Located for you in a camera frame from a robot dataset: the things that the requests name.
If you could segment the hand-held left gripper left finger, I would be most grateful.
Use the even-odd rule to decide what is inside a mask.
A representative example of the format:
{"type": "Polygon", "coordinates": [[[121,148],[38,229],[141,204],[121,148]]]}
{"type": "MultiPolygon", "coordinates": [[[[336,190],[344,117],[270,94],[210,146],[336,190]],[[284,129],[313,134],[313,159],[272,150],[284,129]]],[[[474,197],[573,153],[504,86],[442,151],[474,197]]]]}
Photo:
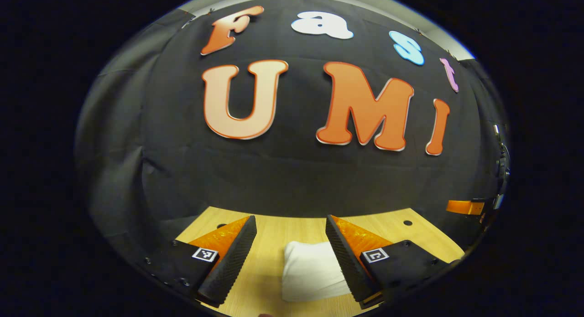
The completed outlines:
{"type": "Polygon", "coordinates": [[[144,257],[144,272],[186,300],[217,308],[225,303],[256,234],[251,215],[190,242],[173,240],[144,257]]]}

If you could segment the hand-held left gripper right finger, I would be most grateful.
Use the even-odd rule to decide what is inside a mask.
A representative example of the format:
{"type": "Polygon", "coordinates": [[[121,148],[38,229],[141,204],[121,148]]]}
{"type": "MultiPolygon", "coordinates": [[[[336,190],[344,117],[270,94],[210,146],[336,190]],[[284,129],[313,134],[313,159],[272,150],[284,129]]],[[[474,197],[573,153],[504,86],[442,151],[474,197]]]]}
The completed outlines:
{"type": "Polygon", "coordinates": [[[390,242],[333,215],[327,216],[325,233],[361,309],[394,304],[459,263],[441,259],[409,239],[390,242]]]}

